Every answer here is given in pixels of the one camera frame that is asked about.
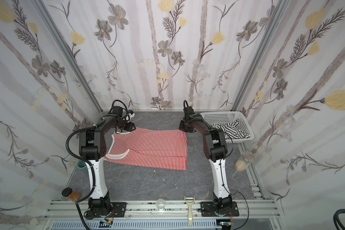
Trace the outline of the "red white striped tank top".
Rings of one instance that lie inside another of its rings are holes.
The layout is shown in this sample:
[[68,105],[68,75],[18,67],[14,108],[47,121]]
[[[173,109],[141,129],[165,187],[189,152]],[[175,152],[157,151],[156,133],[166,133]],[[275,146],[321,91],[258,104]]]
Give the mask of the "red white striped tank top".
[[104,159],[110,163],[185,171],[186,133],[175,130],[150,130],[137,127],[112,135],[112,145]]

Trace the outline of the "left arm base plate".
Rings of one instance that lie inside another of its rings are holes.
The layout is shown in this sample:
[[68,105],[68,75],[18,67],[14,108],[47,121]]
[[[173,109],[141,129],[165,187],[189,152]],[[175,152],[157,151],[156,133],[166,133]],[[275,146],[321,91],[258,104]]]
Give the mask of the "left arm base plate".
[[110,204],[93,204],[84,213],[86,219],[93,218],[123,218],[125,215],[127,203],[126,202],[113,202]]

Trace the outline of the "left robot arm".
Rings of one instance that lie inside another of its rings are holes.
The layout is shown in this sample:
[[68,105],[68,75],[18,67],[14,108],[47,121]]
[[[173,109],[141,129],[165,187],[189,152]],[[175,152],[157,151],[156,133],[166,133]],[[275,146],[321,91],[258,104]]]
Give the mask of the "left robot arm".
[[72,132],[66,139],[67,152],[87,166],[90,192],[75,202],[81,218],[106,218],[115,214],[105,183],[104,157],[107,154],[105,135],[111,129],[133,132],[136,127],[131,119],[134,112],[121,100],[114,100],[110,110],[90,127]]

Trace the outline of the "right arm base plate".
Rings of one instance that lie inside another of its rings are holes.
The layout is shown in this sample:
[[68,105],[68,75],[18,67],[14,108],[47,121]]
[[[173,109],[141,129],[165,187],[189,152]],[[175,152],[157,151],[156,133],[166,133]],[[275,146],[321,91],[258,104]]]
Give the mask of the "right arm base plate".
[[233,202],[232,206],[228,210],[224,211],[223,214],[218,214],[214,209],[212,201],[202,201],[200,202],[199,211],[201,212],[202,217],[238,217],[240,215],[236,202]]

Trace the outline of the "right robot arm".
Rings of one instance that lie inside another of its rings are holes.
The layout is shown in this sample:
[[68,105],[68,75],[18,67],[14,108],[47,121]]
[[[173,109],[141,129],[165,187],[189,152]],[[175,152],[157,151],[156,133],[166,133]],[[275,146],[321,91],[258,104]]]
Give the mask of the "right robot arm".
[[214,190],[213,210],[218,216],[229,212],[233,206],[232,194],[227,186],[226,158],[228,148],[224,131],[207,123],[202,115],[196,114],[186,100],[183,101],[184,117],[179,130],[185,133],[198,131],[202,135],[203,152],[211,165]]

